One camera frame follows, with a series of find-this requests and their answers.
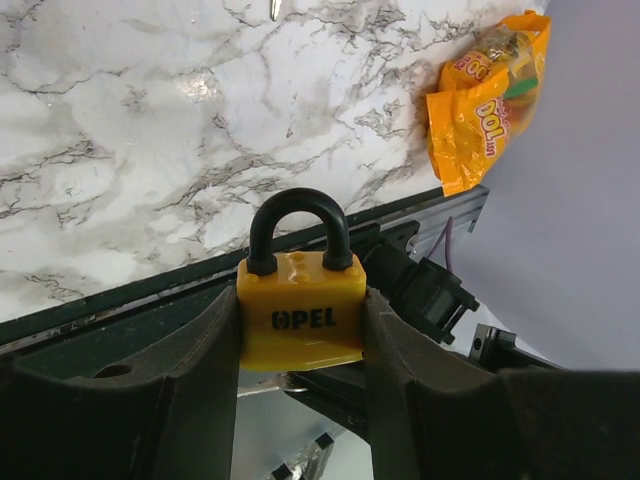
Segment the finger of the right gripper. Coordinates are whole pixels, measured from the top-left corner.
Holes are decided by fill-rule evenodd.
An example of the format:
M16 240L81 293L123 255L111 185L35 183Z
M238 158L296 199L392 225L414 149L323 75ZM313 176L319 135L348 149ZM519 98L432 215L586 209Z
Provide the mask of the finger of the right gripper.
M290 383L302 391L287 395L349 430L369 439L363 367L330 367L289 372Z

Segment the yellow black padlock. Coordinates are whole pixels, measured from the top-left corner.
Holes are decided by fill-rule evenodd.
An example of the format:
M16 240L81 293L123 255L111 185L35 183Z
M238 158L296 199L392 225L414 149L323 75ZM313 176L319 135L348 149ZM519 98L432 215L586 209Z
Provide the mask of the yellow black padlock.
M274 251L277 224L298 212L322 221L324 251ZM314 189L294 188L272 196L253 218L249 254L237 268L241 367L310 371L360 361L366 290L366 273L351 250L342 208Z

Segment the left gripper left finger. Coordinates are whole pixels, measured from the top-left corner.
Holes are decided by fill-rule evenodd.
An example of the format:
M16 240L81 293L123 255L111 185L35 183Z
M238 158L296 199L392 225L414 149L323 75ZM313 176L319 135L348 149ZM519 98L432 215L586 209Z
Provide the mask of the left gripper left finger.
M240 326L228 287L187 325L91 378L2 360L2 478L229 478Z

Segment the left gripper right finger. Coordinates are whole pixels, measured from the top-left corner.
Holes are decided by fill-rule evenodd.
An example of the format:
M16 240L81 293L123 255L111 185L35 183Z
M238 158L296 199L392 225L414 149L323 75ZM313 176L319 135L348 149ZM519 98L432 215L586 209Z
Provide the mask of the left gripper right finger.
M635 479L633 371L486 372L365 299L368 442L378 479Z

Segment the silver key bunch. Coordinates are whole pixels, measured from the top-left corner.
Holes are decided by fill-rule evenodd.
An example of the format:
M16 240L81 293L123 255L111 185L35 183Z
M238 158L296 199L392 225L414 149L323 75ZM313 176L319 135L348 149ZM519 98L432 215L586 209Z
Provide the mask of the silver key bunch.
M276 21L279 17L280 10L282 6L281 0L270 0L269 1L269 18L272 21Z

